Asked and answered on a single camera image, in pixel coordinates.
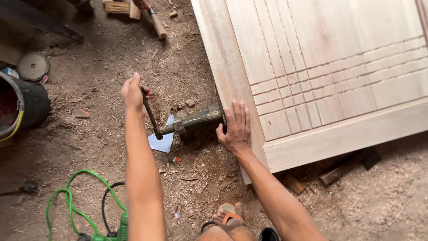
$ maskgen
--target wooden door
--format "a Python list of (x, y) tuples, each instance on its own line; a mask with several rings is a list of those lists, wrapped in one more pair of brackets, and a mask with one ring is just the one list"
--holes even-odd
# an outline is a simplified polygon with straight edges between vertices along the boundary
[(428, 130), (420, 1), (192, 4), (220, 98), (249, 106), (271, 172)]

